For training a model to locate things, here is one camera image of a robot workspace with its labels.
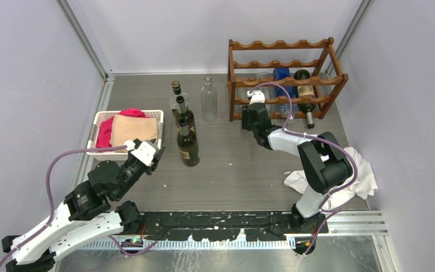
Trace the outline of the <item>clear glass bottle front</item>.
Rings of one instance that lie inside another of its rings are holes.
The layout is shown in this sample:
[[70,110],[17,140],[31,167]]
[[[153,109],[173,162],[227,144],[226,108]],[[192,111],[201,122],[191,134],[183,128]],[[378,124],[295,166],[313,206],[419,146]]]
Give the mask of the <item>clear glass bottle front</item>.
[[[266,71],[256,73],[256,78],[257,79],[270,78],[270,74]],[[272,94],[272,90],[269,86],[262,86],[259,88],[259,90],[264,94],[266,100],[274,98],[273,94]],[[272,114],[275,111],[275,106],[273,104],[266,104],[266,108],[267,108],[268,114],[270,116],[272,116]]]

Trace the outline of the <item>green wine bottle front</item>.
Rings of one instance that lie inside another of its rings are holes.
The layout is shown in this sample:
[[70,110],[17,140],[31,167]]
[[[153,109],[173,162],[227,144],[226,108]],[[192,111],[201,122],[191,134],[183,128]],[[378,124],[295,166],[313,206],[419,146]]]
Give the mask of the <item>green wine bottle front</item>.
[[184,165],[193,167],[200,161],[197,135],[190,129],[186,117],[179,119],[178,127],[177,145],[181,159]]

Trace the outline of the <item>dark green wine bottle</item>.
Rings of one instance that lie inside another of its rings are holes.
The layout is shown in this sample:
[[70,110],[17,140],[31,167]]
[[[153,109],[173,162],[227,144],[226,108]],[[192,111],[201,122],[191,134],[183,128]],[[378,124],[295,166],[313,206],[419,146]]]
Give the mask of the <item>dark green wine bottle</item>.
[[[311,77],[311,74],[305,70],[301,69],[294,73],[295,80],[305,80]],[[304,97],[304,98],[315,98],[314,88],[312,86],[297,86],[295,87],[296,96]],[[298,109],[305,115],[305,122],[308,129],[312,129],[315,127],[313,111],[315,109],[315,104],[313,103],[305,103],[298,104]]]

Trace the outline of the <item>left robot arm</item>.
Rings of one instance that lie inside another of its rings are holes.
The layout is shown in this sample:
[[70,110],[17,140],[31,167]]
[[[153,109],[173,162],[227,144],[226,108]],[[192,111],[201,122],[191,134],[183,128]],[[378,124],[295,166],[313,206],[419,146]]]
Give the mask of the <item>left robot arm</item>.
[[107,236],[135,234],[144,224],[136,204],[120,201],[143,174],[157,168],[165,147],[154,140],[126,141],[127,159],[119,165],[106,160],[88,173],[58,205],[50,202],[50,215],[30,231],[2,239],[6,271],[50,271],[81,247]]

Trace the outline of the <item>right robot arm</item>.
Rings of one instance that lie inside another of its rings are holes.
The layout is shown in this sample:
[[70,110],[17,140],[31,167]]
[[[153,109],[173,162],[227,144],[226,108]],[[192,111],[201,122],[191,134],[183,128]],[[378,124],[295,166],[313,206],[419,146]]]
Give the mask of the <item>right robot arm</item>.
[[274,125],[263,103],[243,106],[241,122],[244,130],[253,132],[261,147],[301,160],[308,185],[280,226],[288,225],[301,233],[316,228],[324,221],[321,210],[330,195],[348,178],[355,177],[357,165],[350,154],[338,145],[332,133],[310,135]]

